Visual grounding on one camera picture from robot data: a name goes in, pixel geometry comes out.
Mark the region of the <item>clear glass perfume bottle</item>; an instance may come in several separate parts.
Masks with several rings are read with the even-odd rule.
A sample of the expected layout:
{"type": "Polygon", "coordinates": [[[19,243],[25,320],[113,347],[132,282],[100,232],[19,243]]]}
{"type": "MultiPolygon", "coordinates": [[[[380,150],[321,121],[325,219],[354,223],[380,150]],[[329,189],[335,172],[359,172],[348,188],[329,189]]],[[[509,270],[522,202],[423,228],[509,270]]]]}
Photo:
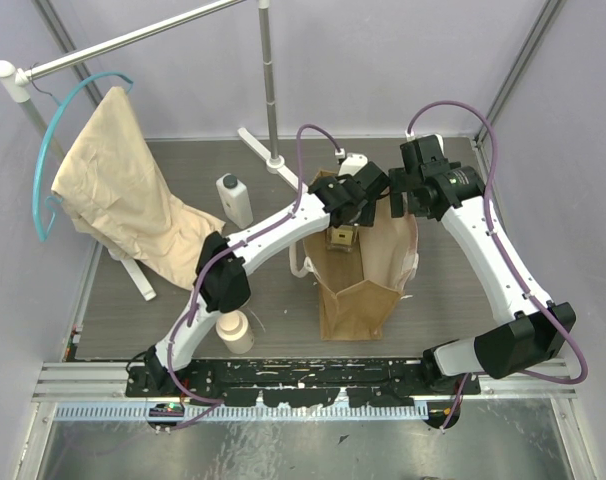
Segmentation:
{"type": "Polygon", "coordinates": [[[351,252],[358,238],[355,225],[330,226],[326,230],[325,245],[328,250],[351,252]]]}

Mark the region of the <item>brown canvas tote bag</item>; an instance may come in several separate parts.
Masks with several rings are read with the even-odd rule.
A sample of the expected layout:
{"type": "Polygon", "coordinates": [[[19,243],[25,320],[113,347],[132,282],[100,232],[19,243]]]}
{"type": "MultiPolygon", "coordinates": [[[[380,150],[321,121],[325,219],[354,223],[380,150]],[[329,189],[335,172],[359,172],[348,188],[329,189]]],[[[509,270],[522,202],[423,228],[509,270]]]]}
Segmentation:
{"type": "Polygon", "coordinates": [[[405,286],[418,270],[418,225],[406,214],[391,216],[387,197],[376,205],[374,225],[357,230],[352,250],[328,248],[327,232],[302,241],[302,266],[289,252],[295,276],[314,275],[319,292],[320,338],[369,341],[382,338],[405,286]]]}

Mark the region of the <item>white bottle with dark cap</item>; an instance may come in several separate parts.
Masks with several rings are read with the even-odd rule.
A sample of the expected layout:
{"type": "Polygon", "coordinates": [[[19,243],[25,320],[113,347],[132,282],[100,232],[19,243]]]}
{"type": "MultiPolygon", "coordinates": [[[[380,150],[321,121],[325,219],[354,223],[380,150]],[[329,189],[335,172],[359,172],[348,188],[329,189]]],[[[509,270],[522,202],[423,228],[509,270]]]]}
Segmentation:
{"type": "Polygon", "coordinates": [[[247,186],[233,174],[225,174],[216,181],[216,188],[227,218],[239,229],[249,227],[253,213],[247,186]]]}

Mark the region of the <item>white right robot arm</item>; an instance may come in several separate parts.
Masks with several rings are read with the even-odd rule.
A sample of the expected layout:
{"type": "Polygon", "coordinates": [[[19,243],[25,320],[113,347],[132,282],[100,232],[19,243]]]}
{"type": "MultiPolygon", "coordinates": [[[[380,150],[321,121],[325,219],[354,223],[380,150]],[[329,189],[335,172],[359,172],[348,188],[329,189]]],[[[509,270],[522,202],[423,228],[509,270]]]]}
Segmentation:
{"type": "Polygon", "coordinates": [[[442,394],[457,376],[484,372],[494,379],[555,358],[576,322],[567,303],[555,302],[519,258],[484,200],[478,172],[449,161],[438,135],[410,137],[400,146],[403,165],[390,170],[391,212],[439,222],[458,243],[490,304],[495,328],[473,338],[427,349],[421,379],[442,394]]]}

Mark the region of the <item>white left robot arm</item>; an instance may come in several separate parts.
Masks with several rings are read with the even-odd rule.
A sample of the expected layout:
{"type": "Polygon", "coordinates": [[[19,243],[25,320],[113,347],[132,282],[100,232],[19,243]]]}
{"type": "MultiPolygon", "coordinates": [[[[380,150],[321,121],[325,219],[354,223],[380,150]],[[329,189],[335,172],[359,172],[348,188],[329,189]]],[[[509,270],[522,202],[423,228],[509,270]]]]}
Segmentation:
{"type": "Polygon", "coordinates": [[[204,241],[197,278],[186,310],[144,357],[147,383],[161,396],[177,393],[183,372],[219,317],[239,310],[251,295],[248,277],[290,245],[329,227],[357,222],[376,204],[390,180],[366,163],[355,174],[320,176],[295,202],[268,219],[227,237],[218,232],[204,241]]]}

